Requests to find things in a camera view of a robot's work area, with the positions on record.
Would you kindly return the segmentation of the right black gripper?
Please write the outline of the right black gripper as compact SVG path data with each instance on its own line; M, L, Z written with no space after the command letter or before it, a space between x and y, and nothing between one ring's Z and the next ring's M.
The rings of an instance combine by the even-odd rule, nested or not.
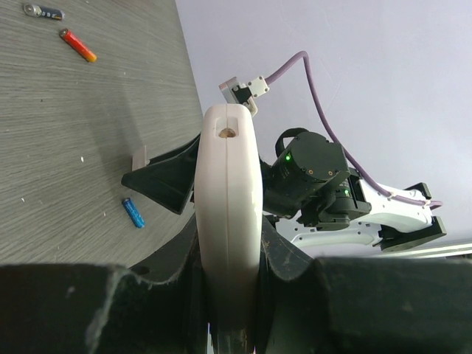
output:
M291 154L282 154L273 165L260 159L263 177L263 210L280 218L295 215L295 202L288 191L288 165Z

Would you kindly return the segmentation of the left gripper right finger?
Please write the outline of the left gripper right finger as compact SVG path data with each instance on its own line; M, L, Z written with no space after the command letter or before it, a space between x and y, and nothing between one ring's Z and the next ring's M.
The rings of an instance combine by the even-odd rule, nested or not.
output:
M471 262L313 259L263 221L258 353L469 353Z

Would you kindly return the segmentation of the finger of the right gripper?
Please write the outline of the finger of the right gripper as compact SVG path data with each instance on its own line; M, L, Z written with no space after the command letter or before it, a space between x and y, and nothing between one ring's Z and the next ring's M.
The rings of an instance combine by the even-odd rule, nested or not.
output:
M147 167L125 173L121 184L180 215L193 190L200 137L154 158Z

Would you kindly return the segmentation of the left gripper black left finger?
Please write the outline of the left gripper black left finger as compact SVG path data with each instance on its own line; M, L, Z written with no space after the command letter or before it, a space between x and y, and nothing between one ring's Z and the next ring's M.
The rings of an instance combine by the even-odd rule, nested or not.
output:
M205 353L196 222L136 265L1 267L3 353Z

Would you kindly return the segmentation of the white battery cover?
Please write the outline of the white battery cover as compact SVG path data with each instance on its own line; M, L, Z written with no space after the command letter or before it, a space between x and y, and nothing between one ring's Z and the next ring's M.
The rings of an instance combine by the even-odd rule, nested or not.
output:
M150 160L147 156L147 146L143 145L132 155L131 170L139 170L141 168L147 167L149 164Z

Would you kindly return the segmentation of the white remote control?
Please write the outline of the white remote control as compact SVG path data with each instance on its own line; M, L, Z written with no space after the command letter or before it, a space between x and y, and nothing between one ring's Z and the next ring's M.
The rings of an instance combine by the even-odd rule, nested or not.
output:
M214 105L205 113L194 204L214 351L253 353L263 182L243 105Z

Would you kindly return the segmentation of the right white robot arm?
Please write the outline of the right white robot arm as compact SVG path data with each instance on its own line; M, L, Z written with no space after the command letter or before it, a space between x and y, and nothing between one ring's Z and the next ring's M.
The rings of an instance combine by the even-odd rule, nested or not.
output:
M175 214L194 200L193 187L200 139L139 166L121 179L134 190ZM349 167L339 143L304 128L284 131L275 144L277 160L260 162L263 209L271 224L294 219L299 224L294 240L351 242L372 235L382 251L411 249L447 234L434 208L428 186L418 183L396 190L396 197L371 187L364 175Z

